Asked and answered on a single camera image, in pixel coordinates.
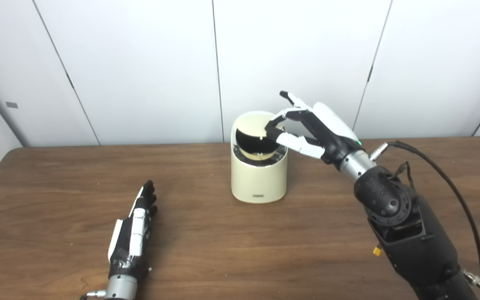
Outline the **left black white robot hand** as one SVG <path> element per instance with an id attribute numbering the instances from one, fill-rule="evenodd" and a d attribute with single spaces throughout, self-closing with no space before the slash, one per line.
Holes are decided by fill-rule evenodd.
<path id="1" fill-rule="evenodd" d="M 158 211 L 152 180 L 140 188 L 130 213 L 116 220 L 108 248 L 109 275 L 128 275 L 141 280 L 149 271 L 145 254 L 152 231 L 152 220 Z"/>

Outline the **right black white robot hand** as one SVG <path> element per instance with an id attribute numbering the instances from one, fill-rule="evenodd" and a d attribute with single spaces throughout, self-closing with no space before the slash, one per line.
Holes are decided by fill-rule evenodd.
<path id="1" fill-rule="evenodd" d="M 265 126 L 265 136 L 271 141 L 295 150 L 300 154 L 322 160 L 341 171 L 349 155 L 363 150 L 362 144 L 352 129 L 328 106 L 321 102 L 310 107 L 290 92 L 280 91 L 292 105 L 274 115 Z M 279 129 L 285 120 L 300 122 L 313 136 L 297 135 Z"/>

